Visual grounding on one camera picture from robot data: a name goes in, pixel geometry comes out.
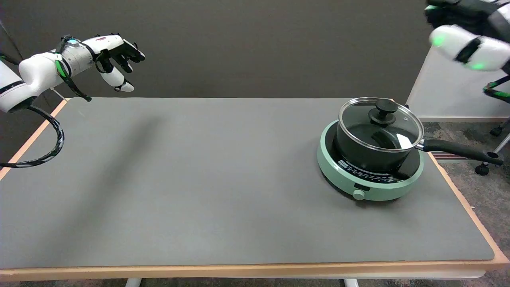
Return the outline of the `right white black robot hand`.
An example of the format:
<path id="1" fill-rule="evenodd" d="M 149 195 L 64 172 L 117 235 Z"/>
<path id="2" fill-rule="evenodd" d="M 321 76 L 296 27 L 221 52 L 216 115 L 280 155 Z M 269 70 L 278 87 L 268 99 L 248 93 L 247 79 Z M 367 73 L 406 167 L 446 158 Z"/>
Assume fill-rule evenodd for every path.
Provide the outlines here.
<path id="1" fill-rule="evenodd" d="M 428 0 L 429 41 L 445 58 L 474 71 L 509 73 L 508 0 Z"/>

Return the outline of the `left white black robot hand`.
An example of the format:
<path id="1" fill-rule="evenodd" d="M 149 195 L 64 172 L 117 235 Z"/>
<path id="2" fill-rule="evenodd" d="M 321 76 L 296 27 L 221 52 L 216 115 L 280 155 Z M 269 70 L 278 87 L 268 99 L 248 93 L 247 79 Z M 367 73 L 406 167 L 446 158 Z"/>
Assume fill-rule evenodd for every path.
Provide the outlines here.
<path id="1" fill-rule="evenodd" d="M 96 70 L 115 91 L 133 92 L 135 90 L 133 84 L 111 63 L 111 60 L 126 73 L 132 73 L 133 68 L 130 63 L 140 63 L 145 60 L 145 54 L 138 49 L 137 44 L 125 40 L 120 34 L 98 35 L 82 41 L 81 44 L 89 49 Z"/>

